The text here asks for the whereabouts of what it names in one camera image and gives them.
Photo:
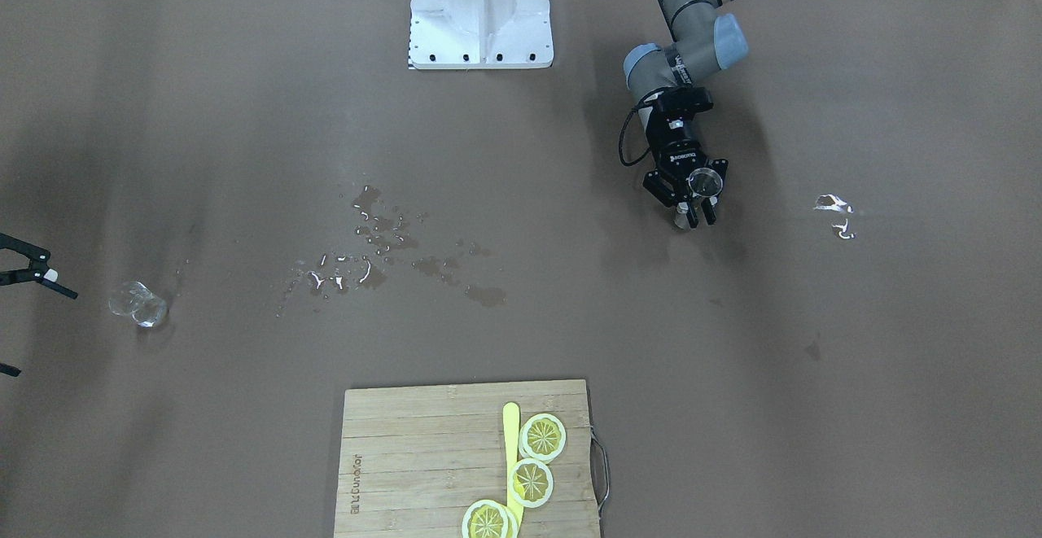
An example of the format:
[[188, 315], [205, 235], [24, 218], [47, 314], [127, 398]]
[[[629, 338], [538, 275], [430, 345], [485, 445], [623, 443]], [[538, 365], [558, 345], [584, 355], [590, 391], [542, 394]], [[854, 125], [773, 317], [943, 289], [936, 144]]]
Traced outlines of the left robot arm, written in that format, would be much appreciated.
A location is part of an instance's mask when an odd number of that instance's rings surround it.
[[714, 107], [704, 81], [748, 55], [736, 16], [723, 11], [734, 0], [656, 0], [671, 41], [632, 48], [623, 74], [632, 93], [628, 121], [640, 120], [647, 148], [641, 155], [619, 155], [626, 167], [650, 160], [644, 189], [673, 214], [675, 226], [696, 229], [714, 224], [725, 188], [727, 163], [711, 157], [698, 117]]

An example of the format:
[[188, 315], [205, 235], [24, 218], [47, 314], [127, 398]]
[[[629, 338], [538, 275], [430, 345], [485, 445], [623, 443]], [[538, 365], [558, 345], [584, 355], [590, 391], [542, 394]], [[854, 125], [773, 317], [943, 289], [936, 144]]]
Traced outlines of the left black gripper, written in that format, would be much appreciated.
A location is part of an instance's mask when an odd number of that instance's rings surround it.
[[[714, 168], [726, 178], [729, 161], [708, 156], [697, 116], [671, 118], [662, 112], [650, 111], [644, 129], [654, 168], [644, 175], [641, 185], [664, 207], [672, 209], [674, 226], [691, 230], [691, 204], [684, 192], [688, 176], [696, 168]], [[717, 222], [717, 204], [715, 195], [699, 202], [708, 225]]]

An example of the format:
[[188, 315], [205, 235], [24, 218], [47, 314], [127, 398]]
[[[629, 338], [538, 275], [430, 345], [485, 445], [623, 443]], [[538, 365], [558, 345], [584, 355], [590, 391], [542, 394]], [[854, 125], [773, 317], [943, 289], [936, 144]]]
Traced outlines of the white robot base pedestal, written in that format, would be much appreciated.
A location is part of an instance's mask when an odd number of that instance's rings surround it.
[[550, 0], [410, 0], [407, 67], [550, 68]]

